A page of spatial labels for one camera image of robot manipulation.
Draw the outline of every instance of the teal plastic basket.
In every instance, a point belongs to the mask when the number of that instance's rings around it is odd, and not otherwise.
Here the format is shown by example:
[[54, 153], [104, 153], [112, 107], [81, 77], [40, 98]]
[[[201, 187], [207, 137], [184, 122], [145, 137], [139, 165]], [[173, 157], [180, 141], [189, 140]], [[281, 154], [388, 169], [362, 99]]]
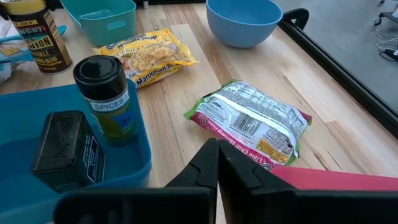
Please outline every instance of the teal plastic basket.
[[71, 20], [98, 47], [136, 34], [136, 3], [132, 0], [61, 0]]

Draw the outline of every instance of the blue container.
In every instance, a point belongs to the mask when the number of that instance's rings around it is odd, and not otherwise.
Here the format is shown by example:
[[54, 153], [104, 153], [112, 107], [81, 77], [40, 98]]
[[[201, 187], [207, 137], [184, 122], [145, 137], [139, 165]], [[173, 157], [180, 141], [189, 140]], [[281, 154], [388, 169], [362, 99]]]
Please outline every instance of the blue container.
[[132, 0], [61, 0], [71, 20], [98, 47], [135, 36], [136, 3]]
[[128, 80], [137, 137], [123, 147], [107, 145], [76, 85], [0, 96], [0, 223], [44, 224], [63, 194], [55, 193], [30, 173], [46, 115], [84, 112], [106, 153], [104, 182], [89, 187], [145, 187], [151, 168], [150, 148], [136, 87]]
[[222, 43], [248, 48], [260, 44], [282, 19], [280, 7], [268, 0], [207, 0], [207, 20]]

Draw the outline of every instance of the chair wheel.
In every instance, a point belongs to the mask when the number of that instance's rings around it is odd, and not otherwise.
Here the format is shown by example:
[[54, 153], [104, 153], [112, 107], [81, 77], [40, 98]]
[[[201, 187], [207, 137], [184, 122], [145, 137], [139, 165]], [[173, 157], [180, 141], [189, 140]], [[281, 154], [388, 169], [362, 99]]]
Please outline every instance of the chair wheel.
[[380, 19], [380, 18], [376, 19], [376, 20], [373, 22], [373, 25], [375, 25], [375, 26], [378, 26], [378, 25], [380, 25], [380, 24], [381, 24], [381, 19]]

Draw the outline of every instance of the black lid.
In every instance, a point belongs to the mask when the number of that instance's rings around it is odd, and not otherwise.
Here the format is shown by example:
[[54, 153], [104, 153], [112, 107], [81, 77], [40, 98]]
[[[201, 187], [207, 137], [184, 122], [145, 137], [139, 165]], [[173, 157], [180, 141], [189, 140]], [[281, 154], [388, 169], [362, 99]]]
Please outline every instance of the black lid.
[[85, 115], [81, 111], [49, 113], [30, 171], [43, 174], [68, 170], [76, 163], [77, 144]]
[[119, 59], [107, 55], [90, 56], [73, 69], [81, 94], [91, 100], [108, 100], [126, 87], [126, 75]]

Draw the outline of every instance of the blue plastic bin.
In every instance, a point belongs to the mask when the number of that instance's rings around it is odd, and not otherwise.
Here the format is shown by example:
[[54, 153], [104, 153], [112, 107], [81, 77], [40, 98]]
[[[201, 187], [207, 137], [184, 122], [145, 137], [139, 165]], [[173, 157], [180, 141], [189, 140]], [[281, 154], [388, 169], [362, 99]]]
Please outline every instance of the blue plastic bin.
[[95, 46], [136, 35], [136, 3], [132, 0], [61, 0], [61, 3]]
[[123, 147], [107, 145], [76, 85], [0, 96], [1, 224], [44, 224], [52, 220], [53, 208], [63, 194], [54, 192], [30, 173], [45, 117], [52, 111], [84, 112], [106, 153], [104, 182], [89, 187], [147, 186], [150, 148], [136, 87], [130, 80], [128, 84], [138, 134]]

